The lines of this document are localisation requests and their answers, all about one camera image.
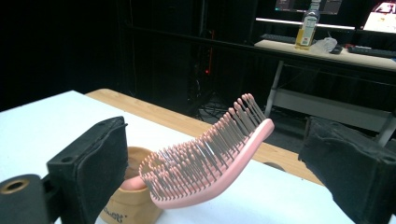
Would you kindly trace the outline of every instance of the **wooden table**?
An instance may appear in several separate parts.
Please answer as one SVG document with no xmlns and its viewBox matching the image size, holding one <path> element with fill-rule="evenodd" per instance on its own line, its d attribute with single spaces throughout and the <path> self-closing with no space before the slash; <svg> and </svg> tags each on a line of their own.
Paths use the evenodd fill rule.
<svg viewBox="0 0 396 224">
<path fill-rule="evenodd" d="M 108 89 L 92 91 L 86 95 L 107 105 L 112 105 L 140 118 L 151 120 L 190 136 L 199 136 L 211 126 L 211 124 L 198 119 L 193 119 Z M 298 154 L 294 152 L 262 143 L 253 159 L 260 162 L 275 163 L 289 174 L 322 185 L 316 176 L 305 167 L 305 164 L 298 161 Z"/>
</svg>

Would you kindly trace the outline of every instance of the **white tabletop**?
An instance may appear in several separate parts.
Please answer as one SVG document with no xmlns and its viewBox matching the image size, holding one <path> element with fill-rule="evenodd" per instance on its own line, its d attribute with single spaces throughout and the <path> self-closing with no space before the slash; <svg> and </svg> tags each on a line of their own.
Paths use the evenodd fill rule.
<svg viewBox="0 0 396 224">
<path fill-rule="evenodd" d="M 124 116 L 128 146 L 158 150 L 192 139 L 146 119 L 69 91 L 0 113 L 0 182 L 46 175 L 46 162 L 95 123 Z M 98 218 L 97 223 L 104 223 Z M 330 192 L 315 183 L 251 161 L 219 197 L 166 210 L 157 223 L 353 223 Z"/>
</svg>

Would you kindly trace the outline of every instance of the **table leg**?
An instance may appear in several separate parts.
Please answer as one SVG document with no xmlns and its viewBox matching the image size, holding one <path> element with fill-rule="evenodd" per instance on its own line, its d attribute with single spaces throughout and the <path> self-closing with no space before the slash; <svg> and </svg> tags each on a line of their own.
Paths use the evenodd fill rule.
<svg viewBox="0 0 396 224">
<path fill-rule="evenodd" d="M 280 74 L 282 73 L 283 64 L 284 64 L 283 61 L 279 61 L 278 65 L 277 65 L 274 82 L 271 87 L 270 95 L 268 96 L 267 105 L 265 106 L 265 111 L 264 111 L 264 115 L 267 118 L 270 117 L 271 108 L 274 104 L 274 99 L 275 99 L 276 90 L 277 90 L 277 83 L 279 82 Z"/>
<path fill-rule="evenodd" d="M 389 114 L 387 121 L 385 121 L 384 126 L 379 131 L 378 136 L 375 141 L 381 146 L 384 147 L 389 139 L 392 137 L 393 133 L 396 130 L 396 110 L 393 113 Z"/>
</svg>

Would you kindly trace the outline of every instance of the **hairbrush bristle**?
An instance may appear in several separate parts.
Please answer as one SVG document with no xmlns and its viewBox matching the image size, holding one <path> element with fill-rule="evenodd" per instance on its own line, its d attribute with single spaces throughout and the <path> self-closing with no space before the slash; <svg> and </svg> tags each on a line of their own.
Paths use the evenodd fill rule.
<svg viewBox="0 0 396 224">
<path fill-rule="evenodd" d="M 247 165 L 274 124 L 264 116 L 251 94 L 241 98 L 201 136 L 161 149 L 144 159 L 140 176 L 157 205 L 177 208 L 216 197 Z M 224 177 L 230 167 L 237 174 Z"/>
</svg>

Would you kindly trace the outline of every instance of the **hairbrush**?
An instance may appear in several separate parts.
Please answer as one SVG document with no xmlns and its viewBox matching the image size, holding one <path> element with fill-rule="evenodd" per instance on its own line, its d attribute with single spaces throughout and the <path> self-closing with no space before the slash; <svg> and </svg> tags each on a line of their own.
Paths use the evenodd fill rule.
<svg viewBox="0 0 396 224">
<path fill-rule="evenodd" d="M 121 187 L 147 186 L 152 201 L 163 209 L 191 206 L 220 195 L 274 129 L 251 94 L 241 98 L 199 137 L 152 152 L 141 162 L 140 176 Z"/>
</svg>

